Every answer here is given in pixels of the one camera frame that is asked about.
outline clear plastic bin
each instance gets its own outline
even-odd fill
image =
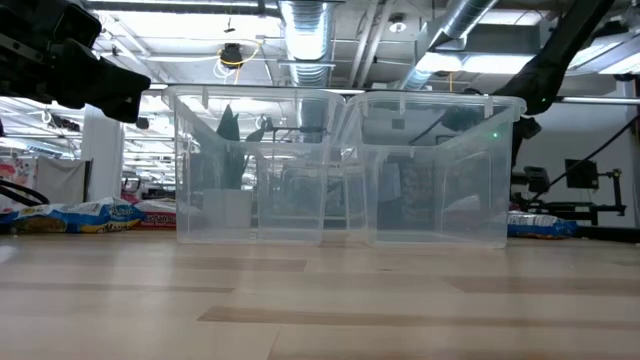
[[[512,126],[524,110],[521,99],[475,95],[352,98],[335,138],[343,163],[360,164],[362,180],[345,177],[349,223],[364,209],[377,244],[504,246]]]
[[[341,96],[176,86],[163,99],[175,111],[179,241],[321,240],[329,139],[344,108]],[[225,124],[236,118],[240,141],[228,135],[235,130],[219,128],[223,116]]]

